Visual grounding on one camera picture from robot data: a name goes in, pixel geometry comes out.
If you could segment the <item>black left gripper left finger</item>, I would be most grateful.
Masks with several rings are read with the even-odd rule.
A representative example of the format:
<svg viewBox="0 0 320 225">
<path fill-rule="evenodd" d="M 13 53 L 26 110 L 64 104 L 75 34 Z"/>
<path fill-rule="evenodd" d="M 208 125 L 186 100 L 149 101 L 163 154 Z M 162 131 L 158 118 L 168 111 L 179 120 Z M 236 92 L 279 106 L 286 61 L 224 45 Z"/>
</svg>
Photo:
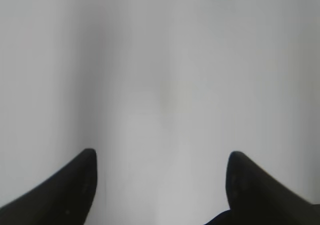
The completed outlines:
<svg viewBox="0 0 320 225">
<path fill-rule="evenodd" d="M 83 225 L 97 190 L 97 152 L 86 148 L 47 180 L 0 208 L 2 225 Z"/>
</svg>

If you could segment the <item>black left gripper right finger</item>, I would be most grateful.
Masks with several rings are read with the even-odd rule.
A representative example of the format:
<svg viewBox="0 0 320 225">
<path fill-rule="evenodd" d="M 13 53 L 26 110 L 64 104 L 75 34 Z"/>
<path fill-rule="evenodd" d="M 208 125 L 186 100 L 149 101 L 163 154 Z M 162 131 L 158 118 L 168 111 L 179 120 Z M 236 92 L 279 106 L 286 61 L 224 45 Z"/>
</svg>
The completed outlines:
<svg viewBox="0 0 320 225">
<path fill-rule="evenodd" d="M 311 204 L 274 179 L 241 151 L 227 163 L 229 209 L 210 225 L 318 225 L 320 206 Z"/>
</svg>

